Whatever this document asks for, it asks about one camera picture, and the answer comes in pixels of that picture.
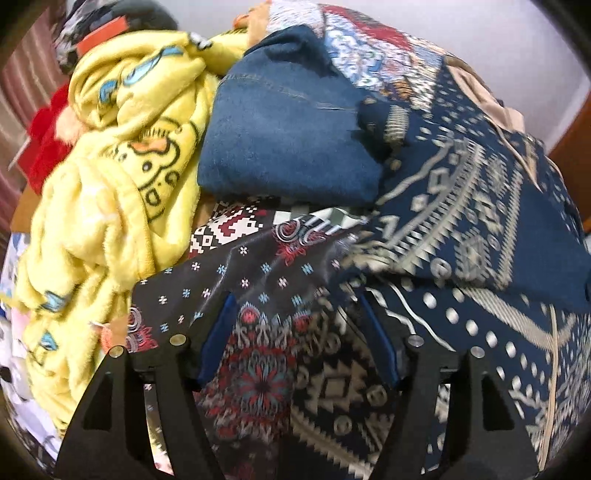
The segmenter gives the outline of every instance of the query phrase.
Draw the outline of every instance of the striped curtain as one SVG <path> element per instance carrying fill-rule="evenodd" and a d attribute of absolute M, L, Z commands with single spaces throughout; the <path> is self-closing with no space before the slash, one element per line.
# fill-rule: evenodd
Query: striped curtain
<path fill-rule="evenodd" d="M 8 166 L 24 145 L 36 111 L 66 81 L 53 49 L 65 4 L 65 0 L 52 2 L 0 72 L 0 262 L 10 237 L 10 220 L 26 183 L 18 167 L 8 170 Z"/>

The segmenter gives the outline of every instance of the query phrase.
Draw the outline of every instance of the beige fabric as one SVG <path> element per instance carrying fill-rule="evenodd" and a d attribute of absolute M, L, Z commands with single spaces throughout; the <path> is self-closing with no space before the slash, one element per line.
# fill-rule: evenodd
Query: beige fabric
<path fill-rule="evenodd" d="M 446 63 L 464 95 L 477 104 L 493 123 L 509 132 L 525 133 L 523 115 L 513 108 L 501 106 L 482 79 L 466 63 L 455 57 L 446 57 Z"/>

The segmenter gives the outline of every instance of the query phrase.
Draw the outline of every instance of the small flower print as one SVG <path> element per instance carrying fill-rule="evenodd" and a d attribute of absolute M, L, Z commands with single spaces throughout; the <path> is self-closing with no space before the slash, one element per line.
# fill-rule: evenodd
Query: small flower print
<path fill-rule="evenodd" d="M 301 266 L 301 270 L 304 272 L 304 275 L 310 275 L 314 271 L 314 268 L 312 268 L 312 265 L 309 263 L 306 263 L 305 265 Z"/>

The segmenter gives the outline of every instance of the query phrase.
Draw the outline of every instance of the brown wooden surface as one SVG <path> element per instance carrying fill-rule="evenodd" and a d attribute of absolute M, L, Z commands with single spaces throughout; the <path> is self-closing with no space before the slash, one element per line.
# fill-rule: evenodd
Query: brown wooden surface
<path fill-rule="evenodd" d="M 549 157 L 564 176 L 585 231 L 591 231 L 591 95 Z"/>

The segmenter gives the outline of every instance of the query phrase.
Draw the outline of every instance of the orange tag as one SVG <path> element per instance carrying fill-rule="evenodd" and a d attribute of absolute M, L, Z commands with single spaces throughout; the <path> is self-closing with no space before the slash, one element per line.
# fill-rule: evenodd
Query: orange tag
<path fill-rule="evenodd" d="M 110 22 L 106 23 L 100 28 L 94 30 L 94 32 L 89 33 L 85 36 L 82 41 L 78 45 L 76 45 L 76 50 L 78 51 L 78 58 L 88 52 L 90 49 L 100 45 L 104 41 L 110 40 L 111 38 L 116 37 L 124 32 L 126 32 L 129 28 L 129 24 L 125 17 L 117 17 L 111 20 Z"/>

